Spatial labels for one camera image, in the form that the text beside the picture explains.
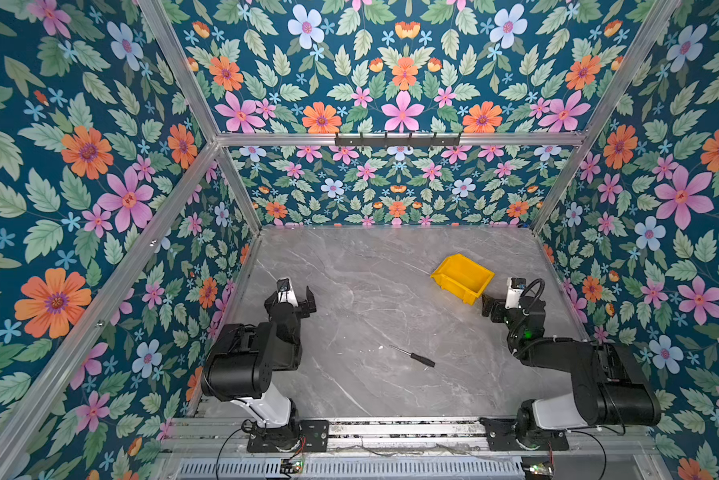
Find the black handled screwdriver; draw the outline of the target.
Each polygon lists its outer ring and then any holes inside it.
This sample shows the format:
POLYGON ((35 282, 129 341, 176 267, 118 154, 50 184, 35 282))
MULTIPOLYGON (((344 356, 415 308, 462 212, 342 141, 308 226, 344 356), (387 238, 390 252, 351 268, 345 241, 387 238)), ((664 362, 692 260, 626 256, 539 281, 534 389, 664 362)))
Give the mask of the black handled screwdriver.
POLYGON ((427 368, 435 368, 435 365, 437 365, 433 360, 431 360, 425 356, 419 355, 415 352, 409 352, 409 351, 404 350, 403 348, 397 347, 395 345, 391 345, 391 348, 393 348, 394 350, 397 350, 397 352, 411 358, 413 361, 423 364, 427 368))

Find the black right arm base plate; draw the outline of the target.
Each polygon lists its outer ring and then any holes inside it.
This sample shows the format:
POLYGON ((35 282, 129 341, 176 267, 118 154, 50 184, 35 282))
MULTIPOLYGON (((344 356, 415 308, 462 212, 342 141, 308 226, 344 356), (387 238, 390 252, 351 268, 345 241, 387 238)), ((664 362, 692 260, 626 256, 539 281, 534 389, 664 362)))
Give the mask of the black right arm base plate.
POLYGON ((491 451, 569 451, 569 442, 561 430, 543 430, 533 420, 479 417, 491 451))

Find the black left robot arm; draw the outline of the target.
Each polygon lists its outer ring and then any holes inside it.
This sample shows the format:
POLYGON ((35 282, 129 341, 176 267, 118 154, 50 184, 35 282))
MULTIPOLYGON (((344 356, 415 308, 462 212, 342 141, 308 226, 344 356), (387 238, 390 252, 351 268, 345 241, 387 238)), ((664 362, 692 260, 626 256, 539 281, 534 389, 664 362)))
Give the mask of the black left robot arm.
POLYGON ((276 282, 265 299, 267 320, 221 328, 201 373, 201 392, 241 408, 249 417, 243 430, 278 449, 304 442, 297 407, 273 383, 275 372, 295 371, 301 364, 301 323, 317 312, 313 292, 295 295, 290 280, 276 282))

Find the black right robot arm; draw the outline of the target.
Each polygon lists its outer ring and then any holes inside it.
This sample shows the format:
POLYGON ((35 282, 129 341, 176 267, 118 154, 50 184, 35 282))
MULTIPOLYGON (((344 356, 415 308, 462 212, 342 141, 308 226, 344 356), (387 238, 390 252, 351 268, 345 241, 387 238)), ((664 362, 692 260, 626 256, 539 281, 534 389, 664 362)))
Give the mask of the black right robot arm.
POLYGON ((663 412, 655 390, 625 346, 545 335, 545 302, 521 294, 517 306, 483 296, 481 313, 507 328, 507 349, 524 366, 569 374, 571 392, 521 402, 515 420, 479 422, 491 448, 567 448, 565 433, 597 427, 653 427, 663 412))

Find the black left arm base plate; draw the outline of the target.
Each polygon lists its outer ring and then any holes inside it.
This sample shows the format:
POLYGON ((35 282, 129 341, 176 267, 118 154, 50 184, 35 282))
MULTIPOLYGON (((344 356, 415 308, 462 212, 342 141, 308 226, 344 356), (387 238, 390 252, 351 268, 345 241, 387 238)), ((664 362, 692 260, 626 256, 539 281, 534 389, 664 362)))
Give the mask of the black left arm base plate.
POLYGON ((296 420, 277 428, 253 426, 247 430, 248 453, 324 453, 327 450, 330 422, 296 420))

